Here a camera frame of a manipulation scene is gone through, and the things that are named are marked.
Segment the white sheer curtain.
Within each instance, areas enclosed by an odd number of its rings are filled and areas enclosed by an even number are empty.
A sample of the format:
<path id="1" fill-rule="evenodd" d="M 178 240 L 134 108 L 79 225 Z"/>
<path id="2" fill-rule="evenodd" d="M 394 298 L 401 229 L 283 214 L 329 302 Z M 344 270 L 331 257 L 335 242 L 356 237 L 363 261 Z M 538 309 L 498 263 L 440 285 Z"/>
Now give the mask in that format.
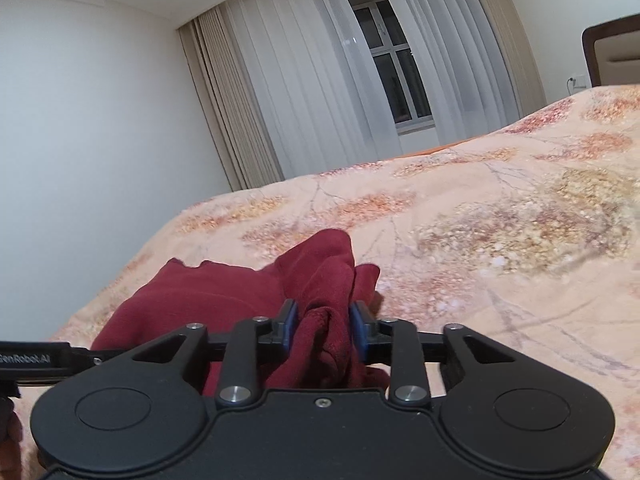
<path id="1" fill-rule="evenodd" d="M 228 0 L 224 10 L 286 178 L 400 155 L 348 0 Z"/>
<path id="2" fill-rule="evenodd" d="M 388 0 L 424 83 L 442 144 L 518 119 L 518 101 L 480 0 Z"/>

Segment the white framed window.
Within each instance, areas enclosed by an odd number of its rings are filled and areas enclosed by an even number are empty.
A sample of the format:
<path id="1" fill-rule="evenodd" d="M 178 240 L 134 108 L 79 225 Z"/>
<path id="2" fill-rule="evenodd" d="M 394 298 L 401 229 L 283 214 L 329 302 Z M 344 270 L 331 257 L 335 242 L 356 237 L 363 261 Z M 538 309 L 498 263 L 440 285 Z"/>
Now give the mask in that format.
<path id="1" fill-rule="evenodd" d="M 399 134 L 435 125 L 416 60 L 388 0 L 348 0 L 367 41 Z"/>

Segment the floral peach comforter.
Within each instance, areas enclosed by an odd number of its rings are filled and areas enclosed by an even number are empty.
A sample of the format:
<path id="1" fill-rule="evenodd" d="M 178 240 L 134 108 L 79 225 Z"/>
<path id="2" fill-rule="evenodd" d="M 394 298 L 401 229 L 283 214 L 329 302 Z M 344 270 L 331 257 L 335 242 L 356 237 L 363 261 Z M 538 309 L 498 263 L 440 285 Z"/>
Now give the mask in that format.
<path id="1" fill-rule="evenodd" d="M 458 322 L 611 402 L 613 479 L 639 474 L 639 90 L 600 87 L 431 155 L 196 204 L 58 333 L 90 344 L 169 259 L 258 269 L 324 229 L 381 271 L 382 311 Z"/>

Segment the maroon long-sleeve sweater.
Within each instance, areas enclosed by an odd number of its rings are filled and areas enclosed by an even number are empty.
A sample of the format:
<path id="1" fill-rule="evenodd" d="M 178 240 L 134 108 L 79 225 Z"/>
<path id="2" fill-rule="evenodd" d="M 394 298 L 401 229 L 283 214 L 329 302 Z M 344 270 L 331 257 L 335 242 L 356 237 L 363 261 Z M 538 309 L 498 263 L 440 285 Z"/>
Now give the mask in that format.
<path id="1" fill-rule="evenodd" d="M 349 333 L 351 304 L 378 307 L 379 276 L 375 264 L 356 263 L 352 240 L 340 230 L 320 231 L 260 270 L 171 259 L 115 311 L 92 346 L 128 350 L 189 323 L 227 333 L 246 318 L 275 318 L 293 300 L 291 351 L 283 363 L 262 366 L 266 387 L 386 388 L 388 375 L 359 361 Z"/>

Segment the right beige drape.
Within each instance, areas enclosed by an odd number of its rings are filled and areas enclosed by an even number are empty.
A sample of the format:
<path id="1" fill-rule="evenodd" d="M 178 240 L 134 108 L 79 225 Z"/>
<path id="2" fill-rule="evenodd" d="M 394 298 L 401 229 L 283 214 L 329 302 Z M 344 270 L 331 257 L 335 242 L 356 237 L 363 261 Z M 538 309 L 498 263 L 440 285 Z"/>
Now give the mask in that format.
<path id="1" fill-rule="evenodd" d="M 532 46 L 513 0 L 480 0 L 511 78 L 521 116 L 547 105 Z"/>

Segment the beige drape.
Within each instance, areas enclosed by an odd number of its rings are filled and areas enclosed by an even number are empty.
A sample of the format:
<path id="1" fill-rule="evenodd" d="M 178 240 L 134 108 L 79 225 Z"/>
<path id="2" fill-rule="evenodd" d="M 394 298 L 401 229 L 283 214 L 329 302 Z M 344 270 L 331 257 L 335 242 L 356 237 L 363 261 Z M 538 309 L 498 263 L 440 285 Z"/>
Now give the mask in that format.
<path id="1" fill-rule="evenodd" d="M 283 172 L 224 8 L 215 6 L 178 33 L 230 188 L 281 181 Z"/>
<path id="2" fill-rule="evenodd" d="M 513 0 L 480 0 L 511 78 L 521 116 L 547 105 L 532 46 Z"/>

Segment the right white sheer curtain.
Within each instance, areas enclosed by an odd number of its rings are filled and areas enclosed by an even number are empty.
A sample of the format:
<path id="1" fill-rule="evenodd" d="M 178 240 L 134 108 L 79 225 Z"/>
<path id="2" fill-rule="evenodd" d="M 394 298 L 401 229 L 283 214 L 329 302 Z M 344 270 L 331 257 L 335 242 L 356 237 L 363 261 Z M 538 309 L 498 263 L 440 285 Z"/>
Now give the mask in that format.
<path id="1" fill-rule="evenodd" d="M 480 0 L 388 0 L 424 83 L 442 144 L 518 119 L 518 101 Z"/>

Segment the brown padded headboard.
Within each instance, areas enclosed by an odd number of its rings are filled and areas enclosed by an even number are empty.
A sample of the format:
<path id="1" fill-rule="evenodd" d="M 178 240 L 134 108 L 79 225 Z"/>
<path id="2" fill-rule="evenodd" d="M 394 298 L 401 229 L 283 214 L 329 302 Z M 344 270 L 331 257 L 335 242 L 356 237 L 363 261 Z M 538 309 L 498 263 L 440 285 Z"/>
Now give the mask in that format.
<path id="1" fill-rule="evenodd" d="M 582 32 L 593 87 L 640 82 L 640 15 L 593 25 Z"/>

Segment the white wall outlet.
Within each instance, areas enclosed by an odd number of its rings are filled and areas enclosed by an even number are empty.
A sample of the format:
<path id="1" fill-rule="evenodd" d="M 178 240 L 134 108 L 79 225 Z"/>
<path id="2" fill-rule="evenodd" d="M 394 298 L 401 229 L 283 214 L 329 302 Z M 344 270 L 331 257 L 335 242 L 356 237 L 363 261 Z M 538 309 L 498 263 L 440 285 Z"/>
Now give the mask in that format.
<path id="1" fill-rule="evenodd" d="M 589 87 L 589 78 L 585 74 L 572 75 L 569 76 L 566 80 L 566 90 L 570 96 L 577 92 L 584 91 Z"/>

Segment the left white sheer curtain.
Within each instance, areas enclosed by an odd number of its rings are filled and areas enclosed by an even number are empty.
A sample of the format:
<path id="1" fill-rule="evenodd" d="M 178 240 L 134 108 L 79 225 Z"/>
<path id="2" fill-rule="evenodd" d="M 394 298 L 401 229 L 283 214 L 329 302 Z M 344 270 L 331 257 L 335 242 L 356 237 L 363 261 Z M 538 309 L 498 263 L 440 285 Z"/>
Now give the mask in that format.
<path id="1" fill-rule="evenodd" d="M 224 10 L 286 178 L 400 155 L 348 0 L 228 0 Z"/>

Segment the left beige drape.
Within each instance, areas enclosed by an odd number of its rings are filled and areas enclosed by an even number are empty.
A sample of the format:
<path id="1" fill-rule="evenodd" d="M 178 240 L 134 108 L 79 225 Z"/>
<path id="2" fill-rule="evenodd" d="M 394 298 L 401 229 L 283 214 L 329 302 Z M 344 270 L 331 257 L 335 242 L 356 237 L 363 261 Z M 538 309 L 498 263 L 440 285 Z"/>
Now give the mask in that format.
<path id="1" fill-rule="evenodd" d="M 215 6 L 178 33 L 230 188 L 281 181 L 283 172 L 224 8 Z"/>

